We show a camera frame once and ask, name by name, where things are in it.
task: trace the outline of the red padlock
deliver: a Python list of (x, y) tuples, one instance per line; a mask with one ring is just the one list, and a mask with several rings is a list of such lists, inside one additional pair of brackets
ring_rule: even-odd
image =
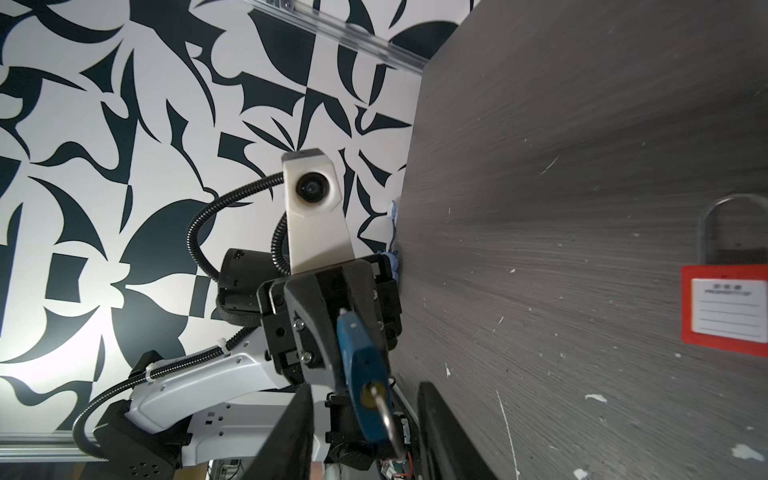
[(712, 265), (711, 217), (731, 200), (751, 200), (768, 212), (768, 199), (734, 194), (711, 204), (699, 219), (699, 261), (684, 266), (683, 341), (768, 357), (768, 265)]

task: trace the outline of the black and white patterned wall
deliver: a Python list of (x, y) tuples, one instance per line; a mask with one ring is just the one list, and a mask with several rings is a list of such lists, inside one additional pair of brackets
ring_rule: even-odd
[[(304, 1), (425, 56), (474, 5)], [(285, 151), (333, 159), (357, 255), (390, 241), (417, 75), (240, 0), (0, 0), (0, 22), (0, 434), (69, 430), (142, 352), (237, 331), (187, 225)], [(281, 188), (210, 222), (214, 265), (268, 251)]]

